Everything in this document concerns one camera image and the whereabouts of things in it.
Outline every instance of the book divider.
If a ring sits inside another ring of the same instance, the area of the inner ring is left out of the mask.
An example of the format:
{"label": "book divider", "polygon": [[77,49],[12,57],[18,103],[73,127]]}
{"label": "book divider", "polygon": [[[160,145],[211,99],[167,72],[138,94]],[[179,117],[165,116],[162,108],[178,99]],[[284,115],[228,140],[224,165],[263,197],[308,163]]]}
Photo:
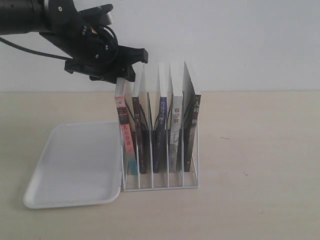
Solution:
{"label": "book divider", "polygon": [[[162,168],[159,173],[154,173],[153,171],[153,133],[154,130],[150,127],[151,123],[151,106],[148,101],[148,121],[149,121],[149,131],[148,138],[149,143],[149,159],[148,159],[148,169],[146,174],[140,173],[139,165],[139,154],[136,154],[137,169],[138,174],[132,174],[129,169],[128,159],[126,156],[126,150],[124,146],[124,138],[121,134],[121,151],[122,151],[122,192],[139,192],[139,191],[155,191],[155,190],[174,190],[174,189],[195,189],[199,187],[199,163],[200,163],[200,153],[199,153],[199,121],[196,126],[195,138],[193,144],[191,167],[189,172],[185,172],[184,159],[184,107],[182,104],[182,118],[181,118],[181,157],[177,159],[178,165],[175,172],[171,172],[169,169],[169,131],[166,127],[166,154],[165,158],[162,159]],[[136,152],[138,153],[137,135],[135,134]]]}

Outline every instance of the robotic arm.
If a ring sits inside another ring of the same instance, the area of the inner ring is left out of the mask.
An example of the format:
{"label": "robotic arm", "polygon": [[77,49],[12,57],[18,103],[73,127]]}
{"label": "robotic arm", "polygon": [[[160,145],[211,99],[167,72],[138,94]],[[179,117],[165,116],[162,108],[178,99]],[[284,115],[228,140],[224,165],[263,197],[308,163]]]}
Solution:
{"label": "robotic arm", "polygon": [[116,84],[117,78],[136,79],[132,67],[148,63],[148,52],[118,44],[112,24],[112,4],[77,11],[73,0],[0,0],[0,35],[37,32],[71,58],[0,42],[25,52],[65,60],[64,70],[92,81]]}

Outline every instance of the book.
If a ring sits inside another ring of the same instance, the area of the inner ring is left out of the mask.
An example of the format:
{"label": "book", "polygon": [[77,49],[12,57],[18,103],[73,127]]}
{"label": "book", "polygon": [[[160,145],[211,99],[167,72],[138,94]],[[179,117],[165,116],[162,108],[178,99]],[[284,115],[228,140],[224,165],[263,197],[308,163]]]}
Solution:
{"label": "book", "polygon": [[134,117],[132,113],[132,88],[127,80],[123,78],[117,79],[114,99],[129,169],[132,175],[137,175],[136,144],[133,135]]}
{"label": "book", "polygon": [[167,163],[167,89],[164,63],[158,66],[153,134],[153,172],[159,173],[161,164]]}
{"label": "book", "polygon": [[182,127],[182,104],[183,91],[179,65],[176,62],[170,63],[169,84],[168,84],[168,129],[169,129],[169,172],[177,170],[178,147]]}
{"label": "book", "polygon": [[183,156],[184,171],[190,172],[198,115],[201,104],[201,91],[198,79],[190,62],[184,62],[183,73]]}
{"label": "book", "polygon": [[148,120],[148,98],[146,88],[145,65],[142,65],[141,77],[134,83],[132,92],[132,105],[134,112],[135,136],[138,147],[137,155],[139,161],[139,171],[146,174],[150,161],[150,138]]}

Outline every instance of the white plastic tray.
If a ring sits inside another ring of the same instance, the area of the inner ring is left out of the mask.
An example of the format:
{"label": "white plastic tray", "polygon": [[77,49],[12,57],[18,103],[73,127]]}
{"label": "white plastic tray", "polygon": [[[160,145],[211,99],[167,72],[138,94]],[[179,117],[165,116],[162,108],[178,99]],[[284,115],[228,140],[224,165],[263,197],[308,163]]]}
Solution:
{"label": "white plastic tray", "polygon": [[118,122],[63,124],[54,128],[25,192],[31,209],[106,204],[121,191]]}

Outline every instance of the table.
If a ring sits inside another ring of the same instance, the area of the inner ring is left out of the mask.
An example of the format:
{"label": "table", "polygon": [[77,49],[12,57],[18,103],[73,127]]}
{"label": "table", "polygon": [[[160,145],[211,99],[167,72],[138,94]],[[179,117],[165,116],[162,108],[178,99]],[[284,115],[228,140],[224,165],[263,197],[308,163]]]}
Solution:
{"label": "table", "polygon": [[0,93],[0,239],[301,240],[320,236],[320,92],[206,92],[200,188],[30,210],[51,130],[114,121],[112,93]]}

